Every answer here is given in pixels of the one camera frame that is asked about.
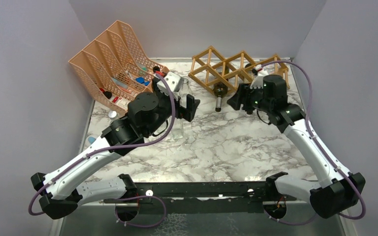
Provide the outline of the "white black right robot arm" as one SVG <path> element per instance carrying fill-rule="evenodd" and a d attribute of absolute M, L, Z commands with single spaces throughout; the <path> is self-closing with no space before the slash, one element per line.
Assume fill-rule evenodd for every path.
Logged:
<path fill-rule="evenodd" d="M 234 110 L 265 112 L 270 124 L 278 128 L 299 149 L 312 168 L 316 182 L 280 172 L 266 178 L 265 196 L 270 200 L 283 195 L 309 203 L 320 217 L 327 219 L 358 203 L 366 183 L 361 173 L 353 174 L 313 133 L 305 112 L 288 102 L 287 85 L 279 75 L 264 77 L 261 88 L 240 84 L 227 101 Z"/>

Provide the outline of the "dark labelled wine bottle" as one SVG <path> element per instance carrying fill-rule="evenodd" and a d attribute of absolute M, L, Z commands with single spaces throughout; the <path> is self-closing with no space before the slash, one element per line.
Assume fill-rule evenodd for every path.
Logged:
<path fill-rule="evenodd" d="M 227 66 L 225 67 L 219 67 L 217 68 L 217 72 L 221 75 L 222 69 L 224 68 L 224 72 L 228 73 L 229 68 Z M 220 112 L 222 109 L 222 99 L 227 95 L 228 93 L 228 87 L 223 82 L 218 82 L 214 84 L 213 92 L 216 97 L 216 105 L 215 105 L 215 111 Z"/>

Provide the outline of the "tall clear glass bottle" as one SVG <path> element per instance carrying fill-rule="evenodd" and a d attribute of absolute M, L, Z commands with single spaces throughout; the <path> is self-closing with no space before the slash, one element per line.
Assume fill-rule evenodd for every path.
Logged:
<path fill-rule="evenodd" d="M 189 80 L 187 78 L 183 78 L 183 82 L 179 90 L 179 96 L 183 99 L 183 98 L 186 98 L 187 95 L 192 95 L 192 94 L 193 93 L 189 85 Z"/>

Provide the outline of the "wooden lattice wine rack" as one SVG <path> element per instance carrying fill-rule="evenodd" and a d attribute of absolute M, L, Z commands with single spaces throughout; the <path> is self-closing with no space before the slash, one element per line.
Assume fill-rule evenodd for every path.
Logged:
<path fill-rule="evenodd" d="M 207 90 L 210 94 L 214 94 L 214 84 L 223 82 L 228 87 L 228 92 L 235 92 L 241 83 L 250 83 L 255 76 L 252 70 L 257 65 L 273 66 L 271 74 L 282 76 L 289 88 L 288 72 L 289 68 L 285 63 L 280 62 L 281 58 L 274 54 L 273 56 L 262 60 L 255 61 L 246 51 L 224 57 L 216 48 L 209 46 L 202 52 L 192 57 L 192 65 L 188 76 Z M 225 73 L 224 68 L 222 74 L 217 72 L 217 68 L 227 66 L 229 72 Z"/>

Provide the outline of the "round clear flask silver cap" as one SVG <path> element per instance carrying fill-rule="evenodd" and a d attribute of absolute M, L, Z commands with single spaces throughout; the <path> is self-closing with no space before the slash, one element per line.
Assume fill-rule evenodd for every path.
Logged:
<path fill-rule="evenodd" d="M 111 120 L 116 120 L 118 118 L 118 113 L 116 111 L 109 111 L 108 112 L 108 117 Z"/>

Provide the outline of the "peach plastic file organizer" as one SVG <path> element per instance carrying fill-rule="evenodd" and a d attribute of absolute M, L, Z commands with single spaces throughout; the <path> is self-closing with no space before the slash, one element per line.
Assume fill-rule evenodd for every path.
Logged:
<path fill-rule="evenodd" d="M 69 64 L 90 96 L 120 115 L 127 111 L 112 102 L 115 96 L 132 101 L 139 93 L 153 90 L 154 66 L 159 66 L 163 73 L 169 71 L 145 54 L 132 27 L 122 21 L 115 21 L 72 57 Z M 136 82 L 137 77 L 150 84 Z"/>

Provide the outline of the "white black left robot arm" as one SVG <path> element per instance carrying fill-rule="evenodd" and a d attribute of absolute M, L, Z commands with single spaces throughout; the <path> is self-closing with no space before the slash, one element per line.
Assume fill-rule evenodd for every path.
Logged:
<path fill-rule="evenodd" d="M 39 202 L 41 214 L 60 219 L 90 202 L 131 201 L 136 186 L 129 175 L 91 183 L 86 180 L 132 150 L 146 147 L 145 139 L 155 136 L 164 123 L 172 127 L 177 119 L 193 120 L 200 100 L 189 94 L 182 105 L 171 85 L 164 79 L 156 79 L 153 91 L 138 94 L 128 103 L 127 113 L 111 122 L 87 149 L 53 172 L 34 174 L 31 177 L 36 191 L 33 201 Z"/>

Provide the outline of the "clear bottle blue content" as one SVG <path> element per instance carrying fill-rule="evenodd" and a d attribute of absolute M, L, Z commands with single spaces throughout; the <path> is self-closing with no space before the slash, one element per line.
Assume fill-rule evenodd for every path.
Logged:
<path fill-rule="evenodd" d="M 97 139 L 96 135 L 88 135 L 87 138 L 85 139 L 84 149 L 87 149 L 88 147 L 90 147 L 95 142 L 96 139 Z"/>

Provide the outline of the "blue item in organizer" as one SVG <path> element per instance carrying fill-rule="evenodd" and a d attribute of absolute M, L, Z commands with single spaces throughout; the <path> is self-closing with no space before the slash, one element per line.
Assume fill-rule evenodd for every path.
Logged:
<path fill-rule="evenodd" d="M 137 77 L 137 78 L 135 78 L 135 81 L 144 85 L 144 86 L 148 86 L 150 84 L 150 82 L 146 81 L 143 77 Z"/>

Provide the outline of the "red white box in organizer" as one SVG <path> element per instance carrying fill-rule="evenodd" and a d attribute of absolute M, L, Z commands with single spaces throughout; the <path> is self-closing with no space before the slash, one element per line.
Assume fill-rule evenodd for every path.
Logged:
<path fill-rule="evenodd" d="M 126 98 L 124 97 L 120 97 L 120 96 L 115 96 L 113 99 L 112 99 L 112 102 L 120 107 L 121 109 L 127 111 L 128 110 L 128 104 L 129 104 L 129 100 L 127 100 Z"/>

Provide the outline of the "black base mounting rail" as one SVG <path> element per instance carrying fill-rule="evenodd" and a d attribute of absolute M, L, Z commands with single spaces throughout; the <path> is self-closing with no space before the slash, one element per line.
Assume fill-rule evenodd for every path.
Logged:
<path fill-rule="evenodd" d="M 282 196 L 264 181 L 242 182 L 137 182 L 140 200 L 104 199 L 105 204 L 137 207 L 141 214 L 263 213 L 264 205 L 276 206 L 294 197 Z"/>

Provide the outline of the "green wine bottle gold label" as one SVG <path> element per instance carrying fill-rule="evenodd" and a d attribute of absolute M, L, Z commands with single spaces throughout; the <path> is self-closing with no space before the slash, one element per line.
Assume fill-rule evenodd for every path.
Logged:
<path fill-rule="evenodd" d="M 159 66 L 154 66 L 153 67 L 153 72 L 156 74 L 156 73 L 160 73 L 161 72 L 161 69 Z"/>

